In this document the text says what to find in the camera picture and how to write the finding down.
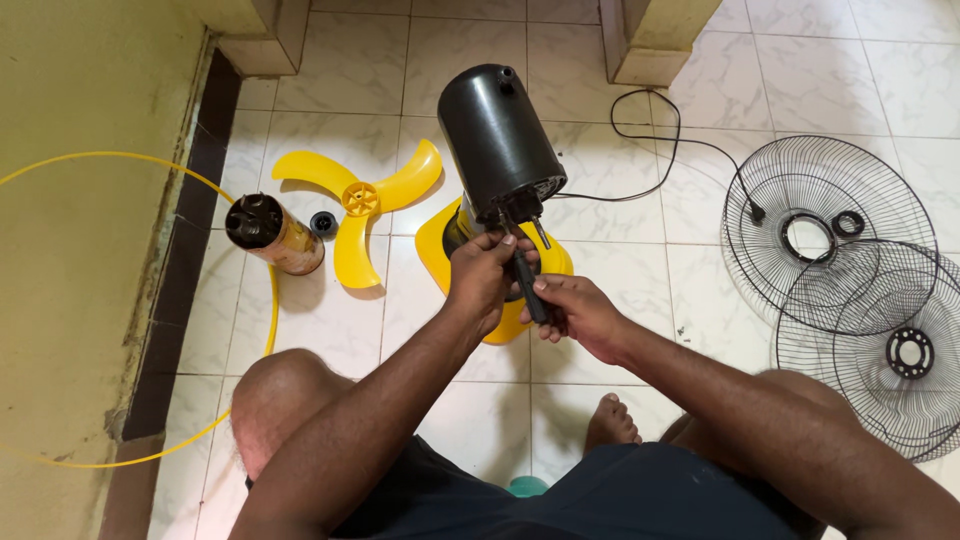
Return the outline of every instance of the hand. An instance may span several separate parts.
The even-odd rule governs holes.
[[[521,238],[518,245],[529,264],[540,258],[529,238]],[[507,290],[515,284],[513,272],[504,265],[512,264],[516,247],[516,236],[495,231],[478,234],[450,256],[450,292],[444,308],[475,322],[481,338],[500,324]]]
[[[534,292],[554,305],[552,323],[540,325],[540,339],[553,343],[569,335],[600,361],[615,364],[621,356],[620,336],[633,322],[623,316],[592,281],[578,276],[541,274]],[[525,307],[520,322],[530,322]]]

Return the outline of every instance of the man's right hand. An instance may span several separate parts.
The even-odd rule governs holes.
[[[534,292],[555,307],[552,322],[540,325],[540,339],[557,343],[568,335],[604,363],[615,365],[622,357],[620,336],[634,323],[592,281],[579,276],[541,274],[534,283]],[[530,312],[524,307],[520,322],[530,321]]]

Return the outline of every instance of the black motor housing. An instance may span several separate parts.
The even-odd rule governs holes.
[[[530,221],[566,184],[512,67],[485,63],[457,75],[440,95],[437,117],[477,223],[497,223],[500,209],[515,223]]]

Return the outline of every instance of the black screwdriver handle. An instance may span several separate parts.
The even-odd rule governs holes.
[[[521,249],[514,251],[514,274],[516,275],[516,282],[520,285],[520,290],[523,291],[523,298],[527,301],[530,318],[538,325],[549,323],[550,313],[546,309],[546,304],[534,292],[534,282],[537,278],[534,276],[534,271],[530,269],[530,265],[527,264],[526,257]]]

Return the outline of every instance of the white tile floor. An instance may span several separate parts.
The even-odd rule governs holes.
[[[423,200],[372,225],[370,252],[382,286],[346,290],[329,262],[307,277],[280,276],[278,349],[307,347],[335,370],[363,377],[440,307],[443,294],[412,236],[461,192],[434,116],[440,90],[467,67],[495,61],[516,68],[563,153],[571,189],[627,194],[665,171],[670,143],[656,144],[658,158],[654,144],[621,139],[607,124],[613,99],[630,87],[605,82],[595,0],[314,0],[313,9],[300,75],[243,84],[224,188],[275,195],[300,219],[320,209],[341,217],[340,204],[315,186],[272,180],[273,163],[311,150],[375,181],[402,166],[425,137],[440,148],[445,171]],[[864,146],[902,171],[931,212],[943,251],[960,254],[955,10],[960,0],[725,0],[668,95],[690,128],[684,136],[718,144],[737,160],[794,133]],[[646,124],[631,127],[637,133],[673,134],[674,118],[657,98],[637,96],[617,117]],[[623,204],[549,201],[543,222],[577,273],[598,282],[629,316],[757,372],[772,365],[773,329],[741,298],[723,262],[720,212],[731,175],[713,150],[682,145],[659,192]],[[218,208],[215,226],[223,212]],[[332,257],[332,242],[326,249]],[[213,232],[168,445],[226,410],[239,376],[263,349],[269,305],[264,263]],[[420,434],[482,479],[502,484],[534,474],[554,481],[576,463],[589,415],[611,389],[647,438],[680,413],[576,343],[554,346],[525,333],[478,349]],[[162,460],[152,539],[227,537],[246,497],[234,453],[224,424]],[[922,469],[960,495],[960,453]]]

